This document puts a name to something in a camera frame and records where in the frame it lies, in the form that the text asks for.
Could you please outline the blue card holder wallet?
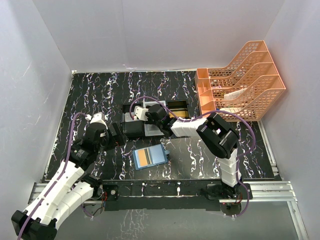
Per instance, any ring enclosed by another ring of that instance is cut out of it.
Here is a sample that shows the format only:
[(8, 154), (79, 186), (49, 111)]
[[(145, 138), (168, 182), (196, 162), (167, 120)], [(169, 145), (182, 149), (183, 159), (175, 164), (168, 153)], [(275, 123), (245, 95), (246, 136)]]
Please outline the blue card holder wallet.
[[(138, 163), (137, 151), (141, 150), (141, 149), (148, 149), (150, 165), (145, 166), (145, 167), (140, 167), (139, 163)], [(150, 168), (153, 166), (166, 164), (168, 162), (169, 153), (170, 153), (170, 151), (165, 150), (165, 148), (162, 144), (157, 144), (157, 145), (153, 145), (153, 146), (149, 146), (149, 147), (136, 149), (132, 152), (134, 163), (135, 163), (135, 169), (142, 170), (142, 169)]]

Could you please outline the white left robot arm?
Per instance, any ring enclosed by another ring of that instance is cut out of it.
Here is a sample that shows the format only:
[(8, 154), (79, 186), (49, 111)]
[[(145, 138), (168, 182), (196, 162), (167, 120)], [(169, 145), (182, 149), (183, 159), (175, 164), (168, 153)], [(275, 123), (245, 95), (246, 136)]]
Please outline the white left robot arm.
[(53, 240), (61, 223), (86, 200), (103, 195), (102, 181), (86, 173), (101, 152), (123, 146), (126, 136), (113, 122), (90, 123), (68, 152), (54, 177), (25, 210), (16, 210), (11, 222), (19, 240)]

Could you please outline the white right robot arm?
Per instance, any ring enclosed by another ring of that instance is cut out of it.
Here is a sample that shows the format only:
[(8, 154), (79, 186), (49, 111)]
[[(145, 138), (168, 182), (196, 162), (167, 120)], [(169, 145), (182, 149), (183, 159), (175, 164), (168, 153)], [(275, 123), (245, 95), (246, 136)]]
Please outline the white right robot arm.
[(146, 124), (155, 125), (166, 136), (198, 137), (210, 152), (217, 157), (221, 170), (221, 183), (214, 186), (212, 191), (205, 190), (208, 196), (234, 199), (241, 192), (237, 160), (238, 134), (217, 113), (198, 119), (171, 117), (164, 106), (154, 104), (143, 108), (139, 113), (135, 110), (136, 118)]

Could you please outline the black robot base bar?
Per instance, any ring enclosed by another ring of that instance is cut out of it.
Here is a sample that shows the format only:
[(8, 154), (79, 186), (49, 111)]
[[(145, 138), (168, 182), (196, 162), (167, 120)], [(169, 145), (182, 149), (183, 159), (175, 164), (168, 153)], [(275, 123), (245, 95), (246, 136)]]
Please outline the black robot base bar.
[(248, 183), (237, 184), (234, 188), (216, 179), (178, 180), (104, 180), (104, 194), (96, 194), (85, 205), (102, 206), (105, 211), (120, 210), (181, 210), (205, 209), (220, 211), (223, 204), (231, 210), (236, 205), (252, 200), (253, 194)]

